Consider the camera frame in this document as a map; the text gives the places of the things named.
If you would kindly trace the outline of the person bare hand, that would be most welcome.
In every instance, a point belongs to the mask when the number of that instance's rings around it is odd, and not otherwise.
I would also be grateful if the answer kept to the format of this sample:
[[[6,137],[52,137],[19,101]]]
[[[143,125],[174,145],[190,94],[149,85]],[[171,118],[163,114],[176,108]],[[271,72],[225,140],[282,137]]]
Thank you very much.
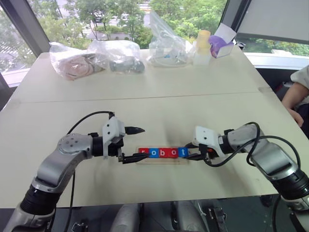
[[[302,118],[302,116],[292,109],[288,108],[287,110],[288,110],[289,114],[292,116],[292,118],[295,120],[295,122],[298,124],[298,126],[302,127],[302,125],[304,123],[304,119]]]

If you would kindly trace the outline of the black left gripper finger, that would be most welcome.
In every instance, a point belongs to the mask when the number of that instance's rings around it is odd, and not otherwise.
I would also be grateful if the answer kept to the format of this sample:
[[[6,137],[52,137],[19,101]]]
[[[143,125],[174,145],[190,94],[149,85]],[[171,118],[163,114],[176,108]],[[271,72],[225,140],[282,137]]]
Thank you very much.
[[[122,154],[121,162],[123,164],[136,163],[143,159],[148,158],[148,153],[134,153],[131,156],[126,156],[124,153]]]
[[[145,132],[145,130],[139,127],[128,126],[128,127],[125,127],[125,132],[127,135],[133,135],[133,134],[143,133]]]

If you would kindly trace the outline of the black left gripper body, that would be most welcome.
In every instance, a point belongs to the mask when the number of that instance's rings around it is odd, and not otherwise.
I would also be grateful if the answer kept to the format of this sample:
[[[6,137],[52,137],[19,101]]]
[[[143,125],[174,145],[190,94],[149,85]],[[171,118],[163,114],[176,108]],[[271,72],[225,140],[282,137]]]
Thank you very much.
[[[124,146],[123,139],[120,139],[117,143],[111,143],[108,146],[108,156],[109,157],[117,157],[119,162],[123,162],[123,152],[122,147]]]

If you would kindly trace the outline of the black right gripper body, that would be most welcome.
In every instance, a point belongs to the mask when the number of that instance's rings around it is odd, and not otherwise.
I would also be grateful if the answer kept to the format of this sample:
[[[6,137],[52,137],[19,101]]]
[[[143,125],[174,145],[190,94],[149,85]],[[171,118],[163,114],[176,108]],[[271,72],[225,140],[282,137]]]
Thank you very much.
[[[213,149],[209,148],[207,145],[199,144],[199,151],[206,163],[211,163]]]

